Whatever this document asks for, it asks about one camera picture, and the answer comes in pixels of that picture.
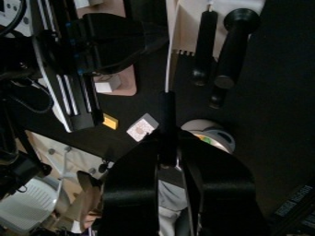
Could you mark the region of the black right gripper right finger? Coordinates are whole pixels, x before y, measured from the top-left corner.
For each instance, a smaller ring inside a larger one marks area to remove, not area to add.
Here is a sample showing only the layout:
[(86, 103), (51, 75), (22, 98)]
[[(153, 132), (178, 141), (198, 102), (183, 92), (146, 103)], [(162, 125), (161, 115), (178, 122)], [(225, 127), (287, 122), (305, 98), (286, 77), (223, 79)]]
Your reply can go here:
[(179, 134), (179, 159), (191, 236), (271, 236), (243, 163), (187, 131)]

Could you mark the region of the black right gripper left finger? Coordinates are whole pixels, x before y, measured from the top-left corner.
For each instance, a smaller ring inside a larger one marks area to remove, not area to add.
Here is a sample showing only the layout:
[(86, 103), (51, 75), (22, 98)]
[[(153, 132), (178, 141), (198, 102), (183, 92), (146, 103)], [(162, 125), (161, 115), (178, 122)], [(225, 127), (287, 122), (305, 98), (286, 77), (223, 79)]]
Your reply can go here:
[(115, 162), (104, 180), (99, 236), (159, 236), (158, 149), (151, 134)]

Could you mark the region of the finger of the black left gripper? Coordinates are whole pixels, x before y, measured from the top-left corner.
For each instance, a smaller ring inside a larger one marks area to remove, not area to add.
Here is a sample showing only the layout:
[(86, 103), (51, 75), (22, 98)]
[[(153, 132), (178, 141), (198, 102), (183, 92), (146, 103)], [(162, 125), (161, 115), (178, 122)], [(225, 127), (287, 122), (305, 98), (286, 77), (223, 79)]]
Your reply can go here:
[(150, 22), (106, 13), (86, 14), (83, 21), (87, 26), (87, 36), (94, 40), (141, 38), (146, 44), (169, 41), (167, 28)]
[(129, 68), (143, 55), (154, 53), (166, 41), (112, 41), (88, 49), (88, 71), (115, 74)]

